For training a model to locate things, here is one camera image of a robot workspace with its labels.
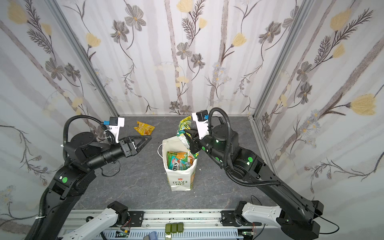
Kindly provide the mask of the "green Fox's candy bag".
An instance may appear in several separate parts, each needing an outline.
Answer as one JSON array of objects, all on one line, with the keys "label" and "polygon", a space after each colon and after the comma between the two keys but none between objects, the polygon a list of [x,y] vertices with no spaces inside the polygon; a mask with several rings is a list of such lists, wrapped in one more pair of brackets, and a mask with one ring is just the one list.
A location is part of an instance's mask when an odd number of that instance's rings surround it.
[{"label": "green Fox's candy bag", "polygon": [[177,138],[179,140],[178,150],[182,152],[190,151],[190,143],[188,142],[187,137],[191,138],[191,134],[187,133],[186,130],[191,130],[192,128],[192,117],[188,116],[180,121]]}]

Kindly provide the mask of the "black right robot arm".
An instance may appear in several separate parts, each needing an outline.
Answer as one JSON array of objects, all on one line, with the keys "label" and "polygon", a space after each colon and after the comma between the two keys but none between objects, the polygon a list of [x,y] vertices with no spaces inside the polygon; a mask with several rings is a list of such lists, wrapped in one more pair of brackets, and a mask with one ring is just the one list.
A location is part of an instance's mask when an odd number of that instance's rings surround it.
[{"label": "black right robot arm", "polygon": [[239,135],[232,131],[228,161],[225,168],[232,181],[243,187],[257,187],[272,199],[275,207],[256,206],[241,201],[236,209],[238,220],[261,223],[280,228],[294,240],[314,240],[320,235],[315,218],[322,215],[324,205],[310,201],[277,177],[256,153],[239,145]]}]

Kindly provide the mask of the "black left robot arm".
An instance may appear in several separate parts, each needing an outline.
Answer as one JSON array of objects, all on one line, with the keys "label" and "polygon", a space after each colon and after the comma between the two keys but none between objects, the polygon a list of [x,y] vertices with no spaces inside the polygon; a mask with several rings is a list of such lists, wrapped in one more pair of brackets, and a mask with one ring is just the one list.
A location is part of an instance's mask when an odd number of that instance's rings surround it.
[{"label": "black left robot arm", "polygon": [[103,144],[91,132],[75,135],[64,144],[65,165],[43,192],[38,216],[26,238],[55,240],[73,207],[96,178],[95,170],[137,155],[151,139],[151,136],[131,136]]}]

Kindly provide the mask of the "white paper shopping bag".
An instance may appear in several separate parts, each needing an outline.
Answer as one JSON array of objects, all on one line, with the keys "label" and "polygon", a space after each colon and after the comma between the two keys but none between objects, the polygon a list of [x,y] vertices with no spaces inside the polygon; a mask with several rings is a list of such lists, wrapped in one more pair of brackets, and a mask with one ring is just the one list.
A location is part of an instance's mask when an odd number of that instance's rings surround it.
[{"label": "white paper shopping bag", "polygon": [[181,152],[178,150],[179,140],[177,137],[171,137],[162,141],[158,147],[158,155],[163,161],[163,167],[166,171],[168,183],[172,191],[190,191],[193,188],[195,173],[198,163],[198,154],[192,154],[195,161],[193,165],[184,171],[172,171],[167,166],[167,152]]}]

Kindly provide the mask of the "yellow chips snack bag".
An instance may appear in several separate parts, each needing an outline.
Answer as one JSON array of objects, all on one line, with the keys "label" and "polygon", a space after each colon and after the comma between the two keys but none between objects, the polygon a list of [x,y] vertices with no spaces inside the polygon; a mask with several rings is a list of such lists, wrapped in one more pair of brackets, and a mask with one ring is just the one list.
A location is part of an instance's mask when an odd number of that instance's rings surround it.
[{"label": "yellow chips snack bag", "polygon": [[134,129],[142,136],[150,136],[155,130],[155,127],[149,124],[145,124],[137,121],[137,126]]}]

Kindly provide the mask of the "green orange snack bag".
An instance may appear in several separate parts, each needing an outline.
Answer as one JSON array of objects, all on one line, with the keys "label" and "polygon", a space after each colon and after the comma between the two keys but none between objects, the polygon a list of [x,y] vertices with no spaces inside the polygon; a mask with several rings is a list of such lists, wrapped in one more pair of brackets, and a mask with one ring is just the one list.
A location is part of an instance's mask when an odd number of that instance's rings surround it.
[{"label": "green orange snack bag", "polygon": [[169,170],[187,170],[193,165],[194,161],[194,156],[189,152],[167,152],[167,166]]}]

